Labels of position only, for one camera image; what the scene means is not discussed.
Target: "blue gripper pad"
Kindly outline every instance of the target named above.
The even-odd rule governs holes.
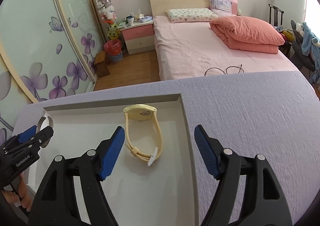
[[[208,173],[216,179],[220,174],[218,170],[218,159],[208,143],[208,136],[203,133],[199,126],[195,127],[194,136]]]
[[[99,173],[101,181],[104,181],[107,176],[112,173],[113,167],[116,164],[119,153],[124,144],[124,129],[122,127],[118,127],[109,140],[112,140],[112,143],[104,157],[101,158],[101,170]]]
[[[32,138],[36,134],[37,126],[30,127],[28,130],[24,131],[18,139],[20,144],[27,142],[30,138]]]

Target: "pink bed sheet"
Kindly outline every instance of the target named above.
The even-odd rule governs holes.
[[[153,22],[161,80],[199,77],[211,67],[225,71],[229,66],[241,64],[244,72],[298,70],[281,52],[268,54],[228,48],[211,30],[209,22],[171,23],[166,16],[156,16]],[[228,73],[238,71],[228,69]],[[219,70],[207,73],[220,74],[223,73]]]

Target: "white tray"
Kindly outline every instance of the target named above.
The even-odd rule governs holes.
[[[141,103],[157,108],[163,152],[148,167],[122,147],[112,174],[101,183],[110,208],[121,226],[194,226],[197,196],[180,98]],[[28,185],[35,191],[55,156],[61,154],[66,159],[81,156],[109,139],[117,126],[124,127],[123,109],[129,105],[99,107],[99,102],[95,104],[91,108],[72,104],[45,109],[53,119],[54,135],[41,150],[38,162],[30,167]],[[143,152],[153,152],[152,138],[156,132],[151,120],[130,121],[129,131],[136,147]],[[81,219],[90,223],[79,177],[75,177],[75,189]]]

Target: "window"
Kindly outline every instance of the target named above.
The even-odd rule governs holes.
[[[320,4],[318,0],[307,0],[304,20],[315,36],[320,38]]]

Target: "pink quilt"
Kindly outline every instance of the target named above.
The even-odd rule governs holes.
[[[282,53],[269,54],[230,49],[211,30],[208,22],[171,23],[166,16],[154,18],[154,37],[161,80],[204,76],[207,69],[240,66],[244,72],[297,71]],[[228,73],[238,73],[235,68]],[[207,75],[220,75],[210,70]]]
[[[246,16],[220,17],[210,22],[211,29],[230,49],[278,53],[284,44],[271,24]]]

